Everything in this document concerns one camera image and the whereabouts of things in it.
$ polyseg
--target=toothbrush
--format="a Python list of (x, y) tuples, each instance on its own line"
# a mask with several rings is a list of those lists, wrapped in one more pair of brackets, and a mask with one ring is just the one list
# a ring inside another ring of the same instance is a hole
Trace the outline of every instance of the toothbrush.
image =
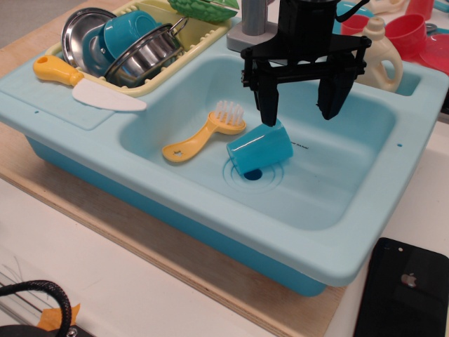
[(215, 132), (236, 135), (245, 130), (245, 127), (243, 108), (239, 104), (234, 106), (234, 102), (228, 104), (226, 100), (220, 101), (197, 133), (182, 142), (165, 146), (162, 155), (175, 163), (187, 161), (200, 152)]

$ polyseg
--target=sink basin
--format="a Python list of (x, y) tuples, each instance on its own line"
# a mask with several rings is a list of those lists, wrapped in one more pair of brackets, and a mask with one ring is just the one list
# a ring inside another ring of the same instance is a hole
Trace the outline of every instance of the sink basin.
[(0, 121), (45, 160), (298, 293), (347, 285), (415, 170), (449, 78), (405, 62), (398, 93), (354, 84), (330, 121), (316, 106), (317, 81), (279, 85), (294, 155), (256, 179), (229, 160), (226, 144), (239, 135), (214, 134), (190, 161), (166, 161), (161, 148), (193, 135), (219, 100), (242, 105), (247, 131), (260, 125), (242, 69), (223, 37), (141, 96), (146, 112), (120, 113), (41, 83), (29, 62), (0, 80)]

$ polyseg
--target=wooden board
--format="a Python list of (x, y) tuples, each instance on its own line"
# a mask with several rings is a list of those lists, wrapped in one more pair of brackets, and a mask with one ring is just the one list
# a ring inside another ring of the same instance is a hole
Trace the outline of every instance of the wooden board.
[[(114, 10), (91, 0), (0, 50), (0, 77), (59, 41), (76, 9)], [(38, 158), (24, 135), (0, 124), (0, 178), (132, 251), (277, 336), (322, 336), (344, 293), (307, 298)]]

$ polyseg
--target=plastic knife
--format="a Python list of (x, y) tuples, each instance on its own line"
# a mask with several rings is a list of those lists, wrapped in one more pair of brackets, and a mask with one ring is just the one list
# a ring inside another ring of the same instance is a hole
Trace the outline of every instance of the plastic knife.
[(44, 55), (33, 64), (39, 79), (73, 86), (72, 96), (81, 103), (114, 111), (143, 111), (147, 104), (84, 78), (84, 75), (54, 55)]

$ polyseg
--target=table surface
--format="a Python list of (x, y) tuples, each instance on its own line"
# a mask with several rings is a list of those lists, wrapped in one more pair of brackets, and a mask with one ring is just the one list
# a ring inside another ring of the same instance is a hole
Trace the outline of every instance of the table surface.
[[(447, 168), (449, 124), (439, 121), (384, 236), (449, 256)], [(273, 336), (4, 180), (0, 233), (0, 272), (58, 280), (96, 336)], [(365, 275), (366, 266), (347, 287), (327, 337), (352, 334)]]

